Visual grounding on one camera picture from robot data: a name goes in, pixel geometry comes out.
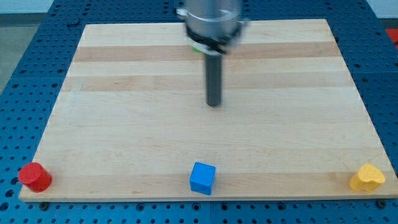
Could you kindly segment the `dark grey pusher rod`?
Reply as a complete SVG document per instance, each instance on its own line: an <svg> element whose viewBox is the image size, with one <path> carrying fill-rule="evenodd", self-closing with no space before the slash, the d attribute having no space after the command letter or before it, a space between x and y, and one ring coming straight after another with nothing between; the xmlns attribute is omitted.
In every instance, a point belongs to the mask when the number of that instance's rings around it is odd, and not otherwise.
<svg viewBox="0 0 398 224"><path fill-rule="evenodd" d="M218 106L222 99L222 56L205 54L205 87L208 106Z"/></svg>

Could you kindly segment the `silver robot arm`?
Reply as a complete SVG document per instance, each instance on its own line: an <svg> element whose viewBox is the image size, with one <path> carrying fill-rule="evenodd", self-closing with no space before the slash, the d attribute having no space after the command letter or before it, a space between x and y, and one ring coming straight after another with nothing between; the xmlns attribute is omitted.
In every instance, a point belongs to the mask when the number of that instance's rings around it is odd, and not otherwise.
<svg viewBox="0 0 398 224"><path fill-rule="evenodd" d="M204 56L206 103L222 101L223 55L240 43L248 21L239 0L185 0L175 10L193 48Z"/></svg>

